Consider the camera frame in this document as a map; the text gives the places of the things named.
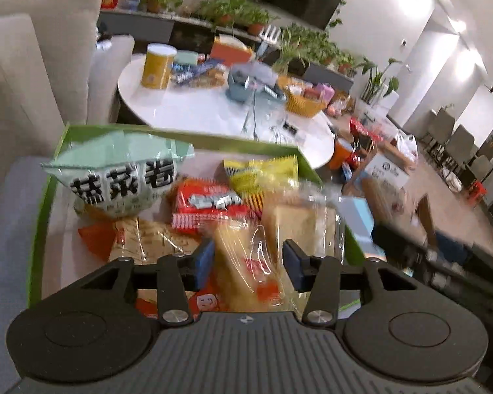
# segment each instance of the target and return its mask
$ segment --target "gray chair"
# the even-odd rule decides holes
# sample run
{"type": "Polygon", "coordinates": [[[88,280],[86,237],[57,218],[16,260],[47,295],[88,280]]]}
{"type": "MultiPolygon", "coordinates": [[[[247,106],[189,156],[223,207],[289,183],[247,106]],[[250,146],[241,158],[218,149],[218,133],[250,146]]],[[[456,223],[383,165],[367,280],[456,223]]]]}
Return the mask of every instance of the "gray chair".
{"type": "Polygon", "coordinates": [[[432,158],[436,158],[442,146],[450,139],[455,127],[455,117],[449,114],[446,110],[440,110],[435,119],[427,128],[427,134],[422,138],[430,137],[426,151],[432,158]]]}
{"type": "Polygon", "coordinates": [[[455,133],[444,146],[444,156],[440,159],[440,167],[450,160],[453,163],[451,171],[456,167],[464,167],[464,162],[471,158],[471,150],[475,144],[475,138],[463,125],[458,126],[455,133]]]}
{"type": "Polygon", "coordinates": [[[471,173],[474,174],[478,181],[484,182],[493,170],[493,162],[488,160],[485,155],[481,155],[469,166],[469,170],[471,170],[471,173]]]}
{"type": "Polygon", "coordinates": [[[481,155],[485,155],[488,160],[493,158],[493,148],[491,147],[491,143],[486,141],[482,144],[480,149],[477,151],[477,155],[480,157],[481,155]]]}

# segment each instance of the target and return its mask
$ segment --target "red snack package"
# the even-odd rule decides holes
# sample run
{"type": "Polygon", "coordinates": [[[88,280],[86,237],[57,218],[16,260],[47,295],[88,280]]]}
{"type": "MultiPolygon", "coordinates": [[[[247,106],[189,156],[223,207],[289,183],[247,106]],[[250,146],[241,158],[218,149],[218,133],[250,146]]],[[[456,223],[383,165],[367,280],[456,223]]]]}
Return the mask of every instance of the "red snack package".
{"type": "Polygon", "coordinates": [[[177,188],[176,213],[172,227],[196,234],[205,221],[223,218],[250,218],[251,211],[226,185],[201,179],[187,179],[177,188]]]}
{"type": "Polygon", "coordinates": [[[117,229],[113,222],[98,222],[91,226],[79,228],[79,235],[93,255],[103,262],[108,262],[113,242],[117,237],[117,229]]]}
{"type": "Polygon", "coordinates": [[[355,139],[358,138],[360,135],[365,135],[371,137],[374,143],[379,143],[383,141],[383,137],[376,133],[370,132],[354,117],[351,117],[351,119],[349,120],[349,128],[351,131],[351,135],[353,135],[355,139]]]}
{"type": "MultiPolygon", "coordinates": [[[[210,274],[204,289],[201,289],[190,296],[188,299],[188,306],[193,314],[193,318],[197,318],[203,311],[227,311],[219,300],[218,289],[213,273],[210,274]]],[[[153,302],[137,298],[135,307],[146,317],[157,318],[157,305],[153,302]]]]}
{"type": "Polygon", "coordinates": [[[199,313],[204,311],[226,311],[219,299],[213,273],[210,274],[204,289],[194,293],[188,299],[188,306],[190,307],[190,311],[192,311],[193,318],[197,318],[199,313]]]}

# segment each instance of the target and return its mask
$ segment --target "snack bag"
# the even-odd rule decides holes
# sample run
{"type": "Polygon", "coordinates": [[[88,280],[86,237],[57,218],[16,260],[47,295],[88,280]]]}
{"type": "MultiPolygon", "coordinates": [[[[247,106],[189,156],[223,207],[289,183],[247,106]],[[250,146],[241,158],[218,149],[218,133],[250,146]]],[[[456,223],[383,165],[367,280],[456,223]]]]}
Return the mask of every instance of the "snack bag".
{"type": "Polygon", "coordinates": [[[297,182],[298,179],[295,155],[248,162],[224,160],[223,167],[229,176],[232,188],[258,216],[263,211],[264,187],[267,184],[267,179],[270,179],[274,186],[287,183],[289,179],[297,182]]]}
{"type": "Polygon", "coordinates": [[[309,256],[340,258],[337,239],[340,218],[335,208],[327,205],[327,198],[318,187],[301,182],[267,192],[262,223],[285,292],[285,306],[301,317],[309,293],[294,290],[283,265],[283,242],[292,239],[309,256]]]}
{"type": "Polygon", "coordinates": [[[186,142],[114,131],[72,144],[42,166],[77,196],[79,214],[116,219],[149,208],[174,181],[178,162],[193,154],[186,142]]]}
{"type": "Polygon", "coordinates": [[[226,185],[202,179],[186,179],[177,187],[176,213],[172,227],[186,234],[197,234],[205,221],[250,217],[249,208],[226,185]]]}
{"type": "Polygon", "coordinates": [[[213,232],[214,275],[221,304],[236,313],[276,310],[279,278],[267,252],[263,226],[222,219],[213,232]]]}
{"type": "Polygon", "coordinates": [[[192,237],[179,235],[161,222],[128,218],[114,224],[117,235],[109,260],[129,256],[136,265],[154,264],[165,255],[190,255],[199,246],[192,237]]]}
{"type": "Polygon", "coordinates": [[[193,317],[205,311],[227,311],[220,301],[214,273],[211,272],[206,286],[198,292],[194,292],[188,299],[188,306],[193,317]]]}
{"type": "MultiPolygon", "coordinates": [[[[206,286],[198,292],[185,292],[188,298],[188,306],[193,318],[198,318],[199,314],[207,311],[227,311],[219,301],[219,294],[214,280],[213,273],[206,282],[206,286]]],[[[157,304],[155,299],[144,300],[137,298],[135,307],[146,317],[157,318],[157,304]]]]}

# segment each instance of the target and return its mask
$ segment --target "ceiling light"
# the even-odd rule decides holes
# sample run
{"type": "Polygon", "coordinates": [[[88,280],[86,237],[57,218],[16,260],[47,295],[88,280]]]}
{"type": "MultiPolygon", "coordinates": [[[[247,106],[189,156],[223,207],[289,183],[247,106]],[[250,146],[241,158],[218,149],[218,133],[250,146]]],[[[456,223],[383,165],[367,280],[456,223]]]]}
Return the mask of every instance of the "ceiling light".
{"type": "Polygon", "coordinates": [[[448,16],[449,22],[453,29],[458,33],[463,33],[466,30],[466,23],[464,21],[455,21],[448,16]]]}

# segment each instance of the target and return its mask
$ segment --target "white plastic bag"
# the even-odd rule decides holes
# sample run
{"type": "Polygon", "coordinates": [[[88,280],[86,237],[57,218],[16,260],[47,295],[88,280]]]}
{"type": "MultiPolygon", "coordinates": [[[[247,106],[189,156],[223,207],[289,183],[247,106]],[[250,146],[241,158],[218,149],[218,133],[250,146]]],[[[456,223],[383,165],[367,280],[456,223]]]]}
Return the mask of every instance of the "white plastic bag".
{"type": "Polygon", "coordinates": [[[398,132],[395,137],[396,148],[413,163],[418,161],[418,147],[413,135],[406,135],[404,132],[398,132]]]}

